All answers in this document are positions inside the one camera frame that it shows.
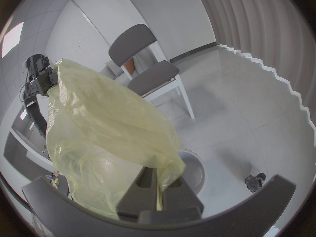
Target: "baseboard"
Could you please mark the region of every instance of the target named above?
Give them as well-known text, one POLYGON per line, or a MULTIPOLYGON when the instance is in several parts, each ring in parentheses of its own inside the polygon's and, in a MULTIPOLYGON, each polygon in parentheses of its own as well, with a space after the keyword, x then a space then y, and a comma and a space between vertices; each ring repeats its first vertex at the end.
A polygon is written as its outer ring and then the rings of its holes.
POLYGON ((184 58, 184 57, 187 57, 187 56, 189 56, 189 55, 192 55, 192 54, 194 54, 194 53, 200 52, 200 51, 202 51, 202 50, 204 50, 204 49, 208 49, 208 48, 210 48, 210 47, 212 47, 212 46, 216 46, 216 45, 219 45, 219 44, 216 43, 216 42, 212 42, 212 43, 209 43, 209 44, 200 46, 200 47, 198 47, 198 48, 196 48, 196 49, 193 49, 193 50, 191 50, 191 51, 188 51, 188 52, 186 52, 186 53, 180 54, 180 55, 178 55, 178 56, 176 56, 176 57, 170 59, 170 62, 172 63, 172 62, 178 61, 178 60, 180 60, 180 59, 182 59, 182 58, 184 58))

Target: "white chair frame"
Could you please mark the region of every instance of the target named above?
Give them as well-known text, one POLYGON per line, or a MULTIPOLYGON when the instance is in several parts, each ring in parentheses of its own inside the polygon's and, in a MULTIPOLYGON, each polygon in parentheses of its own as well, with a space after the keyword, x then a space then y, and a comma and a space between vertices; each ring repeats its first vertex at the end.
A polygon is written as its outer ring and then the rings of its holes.
MULTIPOLYGON (((167 60, 165 57, 163 57, 163 58, 160 57, 160 54, 162 53, 162 55, 163 55, 163 52, 160 49, 160 46, 157 44, 157 42, 151 44, 149 47, 153 51, 153 54, 156 57, 156 60, 158 62, 163 61, 163 60, 167 60)), ((126 76, 128 77, 128 79, 132 80, 133 78, 132 78, 131 74, 127 71, 127 69, 124 67, 124 65, 122 65, 121 68, 124 71, 124 73, 126 74, 126 76)), ((142 98, 144 98, 144 100, 146 100, 148 103, 153 105, 151 102, 152 100, 163 95, 164 93, 167 93, 168 91, 170 91, 172 89, 176 89, 176 92, 178 95, 182 94, 184 102, 188 108, 190 117, 191 117, 191 119, 194 119, 195 116, 193 114, 193 110, 192 110, 188 95, 186 94, 186 91, 184 89, 184 86, 183 86, 183 83, 181 81, 179 74, 177 74, 174 78, 172 78, 167 83, 165 83, 165 84, 161 85, 160 87, 153 89, 149 93, 143 95, 142 98)))

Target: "tile floor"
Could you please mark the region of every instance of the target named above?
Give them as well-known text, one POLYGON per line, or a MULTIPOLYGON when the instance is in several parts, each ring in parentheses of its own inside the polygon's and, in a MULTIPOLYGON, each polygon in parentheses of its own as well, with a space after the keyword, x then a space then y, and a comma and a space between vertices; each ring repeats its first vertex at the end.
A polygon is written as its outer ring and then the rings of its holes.
POLYGON ((200 196, 203 217, 252 195, 244 183, 252 165, 266 173, 267 180, 277 173, 295 183, 306 177, 297 186, 304 192, 299 198, 293 196, 297 201, 292 211, 296 211, 311 187, 316 154, 314 132, 288 85, 261 64, 220 46, 174 65, 180 69, 195 119, 190 119, 183 98, 175 91, 152 103, 175 126, 182 148, 197 153, 207 166, 208 181, 200 196), (293 174, 293 169, 303 174, 293 174))

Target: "chair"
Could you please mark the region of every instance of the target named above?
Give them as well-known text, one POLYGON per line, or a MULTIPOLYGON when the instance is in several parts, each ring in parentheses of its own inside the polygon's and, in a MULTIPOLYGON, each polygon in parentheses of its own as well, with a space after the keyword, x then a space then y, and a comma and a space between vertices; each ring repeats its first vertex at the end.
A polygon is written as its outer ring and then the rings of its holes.
POLYGON ((109 49, 109 56, 131 80, 127 86, 129 89, 151 103, 155 98, 175 88, 178 95, 182 94, 191 119, 194 119, 191 104, 180 79, 179 69, 176 66, 168 61, 161 61, 135 78, 132 78, 124 67, 126 61, 156 41, 156 37, 146 25, 138 24, 117 37, 109 49))

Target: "yellow plastic bag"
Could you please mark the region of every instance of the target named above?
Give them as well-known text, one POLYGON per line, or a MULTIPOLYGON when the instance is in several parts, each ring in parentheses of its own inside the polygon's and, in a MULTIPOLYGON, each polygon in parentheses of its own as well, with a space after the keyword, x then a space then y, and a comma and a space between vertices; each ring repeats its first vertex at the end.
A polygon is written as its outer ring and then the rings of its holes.
POLYGON ((73 61, 55 64, 48 91, 47 149, 73 199, 109 217, 142 166, 163 191, 183 172, 170 121, 133 91, 73 61))

